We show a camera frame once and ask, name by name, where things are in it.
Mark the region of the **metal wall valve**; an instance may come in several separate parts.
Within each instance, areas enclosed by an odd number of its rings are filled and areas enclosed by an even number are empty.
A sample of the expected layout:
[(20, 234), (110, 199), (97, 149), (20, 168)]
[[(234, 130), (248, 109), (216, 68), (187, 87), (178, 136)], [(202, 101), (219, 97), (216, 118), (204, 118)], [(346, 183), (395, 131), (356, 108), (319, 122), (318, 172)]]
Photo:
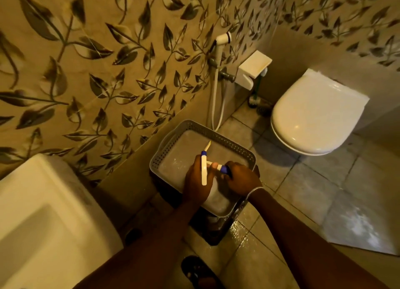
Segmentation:
[(232, 75), (232, 74), (228, 74), (228, 73), (226, 72), (226, 67), (223, 68), (222, 70), (220, 70), (220, 69), (217, 67), (217, 62), (216, 62), (215, 59), (209, 58), (209, 59), (208, 59), (208, 64), (209, 64), (211, 67), (215, 68), (215, 71), (214, 71), (214, 81), (227, 80), (227, 81), (230, 81), (231, 83), (234, 83), (234, 82), (235, 82), (236, 76), (235, 76), (235, 75)]

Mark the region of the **black sandal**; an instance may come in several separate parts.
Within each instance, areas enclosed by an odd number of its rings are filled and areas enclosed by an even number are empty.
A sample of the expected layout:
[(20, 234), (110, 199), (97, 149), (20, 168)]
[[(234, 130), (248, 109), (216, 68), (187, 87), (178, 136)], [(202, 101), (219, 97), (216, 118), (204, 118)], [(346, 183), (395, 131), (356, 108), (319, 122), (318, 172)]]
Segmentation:
[(185, 257), (181, 269), (194, 289), (226, 289), (217, 275), (198, 256)]

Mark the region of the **person's left forearm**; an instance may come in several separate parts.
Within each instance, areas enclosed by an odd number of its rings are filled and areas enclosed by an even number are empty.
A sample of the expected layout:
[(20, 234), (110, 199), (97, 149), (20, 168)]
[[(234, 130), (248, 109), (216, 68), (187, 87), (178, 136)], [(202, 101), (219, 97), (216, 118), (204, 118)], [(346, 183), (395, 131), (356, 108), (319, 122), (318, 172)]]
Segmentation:
[(152, 232), (118, 252), (73, 289), (163, 289), (189, 221), (201, 205), (188, 198)]

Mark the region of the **white toilet paper holder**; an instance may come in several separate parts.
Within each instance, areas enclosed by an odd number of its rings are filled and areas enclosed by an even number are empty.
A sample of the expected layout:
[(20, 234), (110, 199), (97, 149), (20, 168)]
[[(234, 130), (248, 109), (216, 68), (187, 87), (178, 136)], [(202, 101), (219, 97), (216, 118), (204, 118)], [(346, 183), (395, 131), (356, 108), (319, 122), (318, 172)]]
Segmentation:
[(234, 83), (246, 90), (252, 90), (255, 80), (267, 73), (272, 59), (259, 50), (252, 53), (237, 69)]

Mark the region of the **white ceramic sink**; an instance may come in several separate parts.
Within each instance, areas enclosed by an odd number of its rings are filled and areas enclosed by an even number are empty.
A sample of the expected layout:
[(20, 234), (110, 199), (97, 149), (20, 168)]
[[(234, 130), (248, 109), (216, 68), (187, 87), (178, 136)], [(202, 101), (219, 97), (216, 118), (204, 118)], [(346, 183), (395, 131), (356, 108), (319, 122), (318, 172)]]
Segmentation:
[(60, 157), (37, 154), (0, 180), (0, 289), (72, 289), (122, 249)]

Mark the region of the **person's right forearm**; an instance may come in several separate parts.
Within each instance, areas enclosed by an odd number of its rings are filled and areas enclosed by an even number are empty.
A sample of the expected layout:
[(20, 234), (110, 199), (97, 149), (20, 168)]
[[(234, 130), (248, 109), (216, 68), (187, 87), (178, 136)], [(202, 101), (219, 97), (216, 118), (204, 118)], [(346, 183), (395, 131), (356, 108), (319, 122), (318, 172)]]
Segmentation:
[(300, 289), (389, 289), (280, 205), (263, 188), (247, 200), (257, 209)]

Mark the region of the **white toothbrush with blue band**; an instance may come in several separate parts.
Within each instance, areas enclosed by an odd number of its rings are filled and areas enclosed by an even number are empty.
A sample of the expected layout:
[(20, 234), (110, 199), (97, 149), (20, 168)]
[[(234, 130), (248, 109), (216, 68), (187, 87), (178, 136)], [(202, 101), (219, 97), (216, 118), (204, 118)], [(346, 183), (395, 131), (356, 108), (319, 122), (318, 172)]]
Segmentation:
[(207, 185), (207, 167), (208, 167), (208, 162), (207, 162), (207, 150), (209, 149), (211, 145), (211, 141), (209, 141), (204, 148), (204, 150), (201, 152), (201, 181), (202, 185), (206, 186)]

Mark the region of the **grey perforated plastic tray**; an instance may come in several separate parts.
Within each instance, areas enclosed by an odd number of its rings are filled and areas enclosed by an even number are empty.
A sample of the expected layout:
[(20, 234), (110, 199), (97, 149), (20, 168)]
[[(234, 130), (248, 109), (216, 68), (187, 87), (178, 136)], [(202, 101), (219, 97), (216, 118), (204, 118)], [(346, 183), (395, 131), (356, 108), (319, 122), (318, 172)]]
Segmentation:
[(207, 161), (220, 165), (234, 161), (254, 169), (256, 157), (250, 150), (199, 123), (185, 120), (163, 139), (150, 161), (151, 175), (160, 180), (158, 190), (170, 205), (181, 202), (186, 173), (208, 142), (211, 145), (206, 150)]

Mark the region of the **person's left hand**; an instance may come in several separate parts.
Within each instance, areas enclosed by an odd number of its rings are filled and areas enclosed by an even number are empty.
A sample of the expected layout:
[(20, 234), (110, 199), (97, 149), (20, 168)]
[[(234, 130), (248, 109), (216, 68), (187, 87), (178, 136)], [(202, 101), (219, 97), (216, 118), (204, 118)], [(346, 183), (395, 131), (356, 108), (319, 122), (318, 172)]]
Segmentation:
[(212, 187), (202, 185), (201, 155), (196, 155), (194, 163), (189, 167), (184, 181), (183, 202), (199, 208), (207, 200)]

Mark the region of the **white bidet sprayer head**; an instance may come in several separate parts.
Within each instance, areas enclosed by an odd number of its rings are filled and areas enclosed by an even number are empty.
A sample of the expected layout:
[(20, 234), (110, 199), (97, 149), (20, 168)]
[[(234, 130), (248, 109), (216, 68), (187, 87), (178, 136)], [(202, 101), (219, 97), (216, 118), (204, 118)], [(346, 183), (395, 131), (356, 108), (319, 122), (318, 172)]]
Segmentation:
[(213, 41), (210, 49), (209, 49), (209, 53), (214, 52), (215, 53), (215, 60), (217, 62), (218, 65), (221, 64), (222, 61), (222, 55), (223, 55), (223, 51), (225, 48), (225, 45), (230, 44), (232, 41), (232, 35), (231, 33), (228, 31), (224, 34), (221, 34), (219, 36), (216, 37), (216, 39)]

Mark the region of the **person's right hand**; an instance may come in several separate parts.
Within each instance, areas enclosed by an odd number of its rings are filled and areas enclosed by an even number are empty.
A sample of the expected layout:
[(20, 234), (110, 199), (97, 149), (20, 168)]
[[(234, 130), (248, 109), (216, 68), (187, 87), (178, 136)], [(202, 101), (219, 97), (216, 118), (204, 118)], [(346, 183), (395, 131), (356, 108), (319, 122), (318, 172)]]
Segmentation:
[(256, 189), (263, 187), (258, 175), (245, 165), (233, 161), (228, 161), (225, 165), (230, 175), (224, 174), (224, 181), (238, 195), (248, 198)]

